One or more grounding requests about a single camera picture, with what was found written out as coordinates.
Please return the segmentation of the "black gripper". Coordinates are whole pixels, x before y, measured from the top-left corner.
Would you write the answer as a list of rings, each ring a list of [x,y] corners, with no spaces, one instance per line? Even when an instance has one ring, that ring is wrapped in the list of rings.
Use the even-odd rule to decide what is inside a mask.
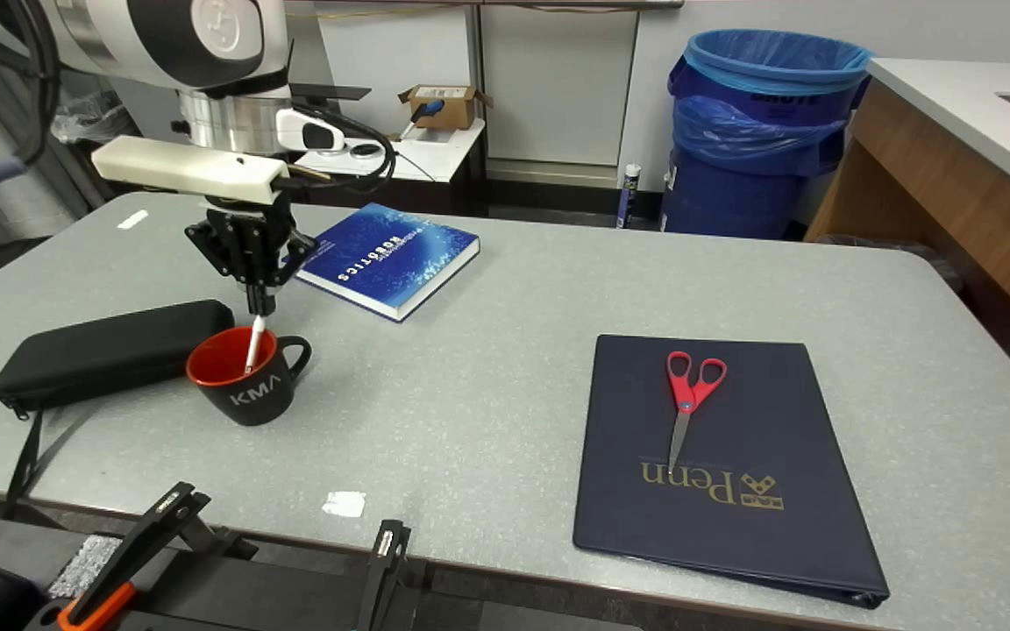
[[[221,279],[246,284],[251,317],[275,317],[275,288],[289,284],[316,248],[316,240],[296,226],[285,198],[275,203],[213,201],[206,216],[186,228],[186,240]]]

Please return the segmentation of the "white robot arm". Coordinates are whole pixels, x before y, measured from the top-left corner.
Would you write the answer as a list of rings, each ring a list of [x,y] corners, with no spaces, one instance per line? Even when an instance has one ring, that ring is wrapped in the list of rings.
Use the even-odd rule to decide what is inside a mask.
[[[113,182],[198,193],[210,203],[186,240],[246,288],[253,317],[310,254],[281,156],[304,151],[290,105],[285,0],[0,0],[0,68],[34,83],[29,137],[0,157],[0,182],[40,162],[67,71],[124,78],[181,96],[186,144],[117,137],[94,156]]]

